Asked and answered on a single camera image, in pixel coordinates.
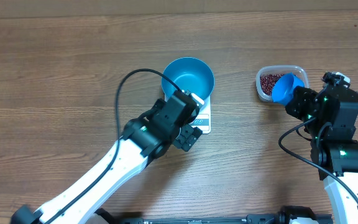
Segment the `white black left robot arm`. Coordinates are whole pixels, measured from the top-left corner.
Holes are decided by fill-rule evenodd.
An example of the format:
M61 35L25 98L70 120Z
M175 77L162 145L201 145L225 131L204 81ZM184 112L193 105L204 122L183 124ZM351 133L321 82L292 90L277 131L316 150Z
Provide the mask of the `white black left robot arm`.
M107 154L72 186L36 211L23 205L11 223L86 223L125 182L142 172L170 146L189 151L202 131L191 126L204 100L189 91L158 99L128 121Z

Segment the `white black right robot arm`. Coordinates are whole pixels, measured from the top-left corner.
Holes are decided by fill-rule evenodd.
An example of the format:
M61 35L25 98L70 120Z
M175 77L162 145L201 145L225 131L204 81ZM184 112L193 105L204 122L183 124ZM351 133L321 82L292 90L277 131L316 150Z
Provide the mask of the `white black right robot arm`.
M286 112L311 136L311 158L319 170L336 223L358 223L358 141L354 137L358 92L339 72L326 72L323 89L297 86Z

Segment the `blue plastic measuring scoop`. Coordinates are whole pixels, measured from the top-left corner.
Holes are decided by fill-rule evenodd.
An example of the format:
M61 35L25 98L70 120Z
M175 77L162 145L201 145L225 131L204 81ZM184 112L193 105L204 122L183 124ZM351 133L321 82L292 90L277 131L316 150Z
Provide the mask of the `blue plastic measuring scoop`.
M274 85L272 90L272 101L286 106L293 99L296 87L304 87L304 83L292 73L282 76Z

